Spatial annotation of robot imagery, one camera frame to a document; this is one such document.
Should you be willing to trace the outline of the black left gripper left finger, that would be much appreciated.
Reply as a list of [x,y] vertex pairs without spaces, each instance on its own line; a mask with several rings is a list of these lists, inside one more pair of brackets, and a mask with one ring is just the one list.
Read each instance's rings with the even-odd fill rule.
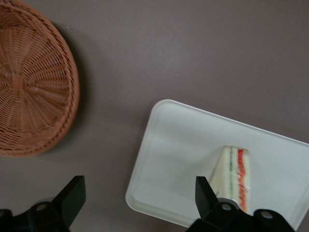
[[2,232],[68,232],[86,201],[85,177],[75,176],[52,201],[34,204],[19,215],[0,210]]

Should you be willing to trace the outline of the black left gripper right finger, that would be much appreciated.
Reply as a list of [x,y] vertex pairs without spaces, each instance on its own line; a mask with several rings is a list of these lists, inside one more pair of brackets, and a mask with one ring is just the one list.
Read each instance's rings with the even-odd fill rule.
[[243,212],[232,200],[217,198],[203,176],[196,177],[195,202],[200,215],[188,232],[293,232],[285,218],[272,210]]

